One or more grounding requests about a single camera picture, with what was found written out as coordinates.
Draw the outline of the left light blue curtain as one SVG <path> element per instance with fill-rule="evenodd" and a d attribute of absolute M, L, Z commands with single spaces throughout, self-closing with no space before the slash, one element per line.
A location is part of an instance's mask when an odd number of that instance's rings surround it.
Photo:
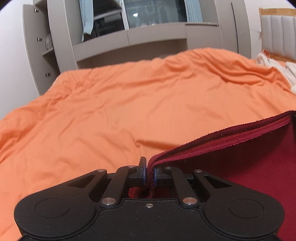
<path fill-rule="evenodd" d="M 82 42 L 86 35 L 91 35 L 93 30 L 93 0 L 79 0 L 81 21 L 82 21 Z"/>

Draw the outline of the grey built-in wardrobe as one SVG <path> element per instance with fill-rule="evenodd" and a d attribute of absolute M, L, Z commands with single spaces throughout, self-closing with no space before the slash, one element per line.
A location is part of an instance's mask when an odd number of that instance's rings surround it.
<path fill-rule="evenodd" d="M 128 61 L 164 58 L 196 48 L 222 48 L 251 57 L 244 1 L 199 1 L 202 23 L 174 22 L 121 30 L 82 42 L 79 1 L 47 1 L 60 74 Z"/>

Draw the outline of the window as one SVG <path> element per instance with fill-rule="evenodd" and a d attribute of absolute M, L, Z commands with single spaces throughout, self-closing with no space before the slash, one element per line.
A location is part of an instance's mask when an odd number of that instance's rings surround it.
<path fill-rule="evenodd" d="M 91 38 L 187 20 L 184 1 L 93 1 L 93 13 Z"/>

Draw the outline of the dark red sweater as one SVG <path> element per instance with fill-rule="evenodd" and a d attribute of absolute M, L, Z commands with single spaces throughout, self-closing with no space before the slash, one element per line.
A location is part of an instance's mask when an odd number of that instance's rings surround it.
<path fill-rule="evenodd" d="M 153 156 L 147 185 L 132 188 L 133 198 L 155 195 L 153 170 L 173 166 L 184 173 L 201 169 L 277 199 L 285 219 L 282 240 L 295 240 L 295 112 L 232 126 Z"/>

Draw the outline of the light blue curtain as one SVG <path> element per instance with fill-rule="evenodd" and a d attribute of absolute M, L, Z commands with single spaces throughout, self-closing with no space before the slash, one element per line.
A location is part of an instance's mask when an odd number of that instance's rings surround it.
<path fill-rule="evenodd" d="M 93 30 L 93 0 L 79 0 L 81 21 L 82 21 L 82 42 L 86 35 L 91 35 Z"/>
<path fill-rule="evenodd" d="M 202 23 L 203 16 L 199 0 L 184 0 L 187 22 Z"/>

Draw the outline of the right light blue curtain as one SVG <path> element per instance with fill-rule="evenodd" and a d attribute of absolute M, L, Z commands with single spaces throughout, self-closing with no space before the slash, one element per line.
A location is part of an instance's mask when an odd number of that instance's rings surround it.
<path fill-rule="evenodd" d="M 203 16 L 199 0 L 184 0 L 187 22 L 202 23 Z"/>

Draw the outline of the open wardrobe door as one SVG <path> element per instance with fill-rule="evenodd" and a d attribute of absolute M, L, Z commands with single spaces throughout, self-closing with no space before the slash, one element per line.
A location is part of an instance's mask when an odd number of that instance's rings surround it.
<path fill-rule="evenodd" d="M 23 5 L 23 31 L 31 72 L 42 95 L 60 74 L 54 48 L 47 50 L 45 46 L 46 36 L 51 34 L 47 1 Z"/>

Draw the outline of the orange duvet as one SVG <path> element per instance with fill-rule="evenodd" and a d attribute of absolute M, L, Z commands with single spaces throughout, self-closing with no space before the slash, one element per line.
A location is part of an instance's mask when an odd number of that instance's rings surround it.
<path fill-rule="evenodd" d="M 29 194 L 288 110 L 279 70 L 223 49 L 64 72 L 1 120 L 1 240 L 20 238 L 13 212 Z"/>

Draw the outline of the beige garment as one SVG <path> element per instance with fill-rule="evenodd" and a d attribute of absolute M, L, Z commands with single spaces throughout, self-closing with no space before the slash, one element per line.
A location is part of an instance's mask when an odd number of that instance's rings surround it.
<path fill-rule="evenodd" d="M 295 63 L 277 61 L 261 52 L 256 57 L 256 65 L 260 66 L 264 79 L 269 82 L 285 82 L 290 92 L 295 95 Z"/>

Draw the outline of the plastic bag on shelf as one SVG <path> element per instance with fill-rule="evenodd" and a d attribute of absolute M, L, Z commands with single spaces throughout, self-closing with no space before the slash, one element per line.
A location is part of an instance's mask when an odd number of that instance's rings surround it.
<path fill-rule="evenodd" d="M 48 34 L 48 35 L 46 36 L 45 46 L 46 46 L 46 49 L 47 49 L 47 50 L 53 48 L 53 43 L 52 43 L 52 37 L 51 37 L 51 34 Z"/>

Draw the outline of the grey padded headboard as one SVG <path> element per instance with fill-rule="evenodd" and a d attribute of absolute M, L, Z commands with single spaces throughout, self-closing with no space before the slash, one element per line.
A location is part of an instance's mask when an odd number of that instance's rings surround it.
<path fill-rule="evenodd" d="M 262 49 L 280 61 L 295 62 L 295 9 L 259 9 Z"/>

